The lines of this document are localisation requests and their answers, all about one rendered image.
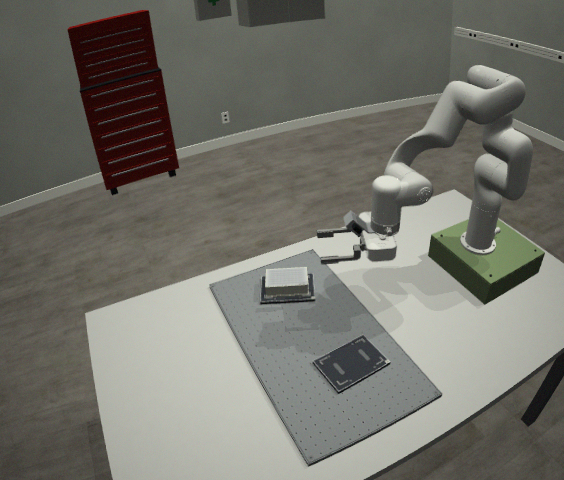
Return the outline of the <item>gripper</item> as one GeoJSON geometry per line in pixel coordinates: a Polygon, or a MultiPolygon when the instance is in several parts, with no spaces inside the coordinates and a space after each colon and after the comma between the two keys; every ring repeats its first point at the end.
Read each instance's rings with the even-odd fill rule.
{"type": "MultiPolygon", "coordinates": [[[[371,222],[371,212],[363,212],[359,215],[359,217],[365,222],[371,222]]],[[[347,227],[317,230],[317,238],[334,237],[334,233],[352,232],[351,230],[348,230],[349,229],[347,227]]],[[[397,244],[393,235],[397,234],[398,232],[392,234],[391,236],[388,236],[378,234],[376,232],[368,234],[363,230],[358,235],[358,237],[360,237],[360,244],[353,245],[353,255],[323,256],[321,257],[321,264],[335,264],[339,263],[340,261],[358,260],[361,257],[361,251],[365,251],[367,258],[372,262],[391,261],[395,259],[397,251],[397,244]]]]}

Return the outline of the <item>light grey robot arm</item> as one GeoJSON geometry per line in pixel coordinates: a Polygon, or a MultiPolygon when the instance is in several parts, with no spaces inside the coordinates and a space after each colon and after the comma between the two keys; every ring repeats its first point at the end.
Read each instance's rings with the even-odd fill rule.
{"type": "Polygon", "coordinates": [[[513,110],[523,102],[526,89],[519,78],[482,65],[469,69],[467,82],[446,86],[425,127],[394,151],[384,172],[390,176],[374,180],[371,225],[350,210],[343,217],[345,227],[357,236],[363,230],[388,236],[398,232],[401,208],[422,205],[433,195],[431,182],[410,168],[411,163],[425,150],[453,146],[469,119],[483,125],[482,146],[490,154],[475,163],[469,221],[460,243],[473,254],[494,252],[502,196],[521,198],[530,173],[532,142],[512,125],[513,110]]]}

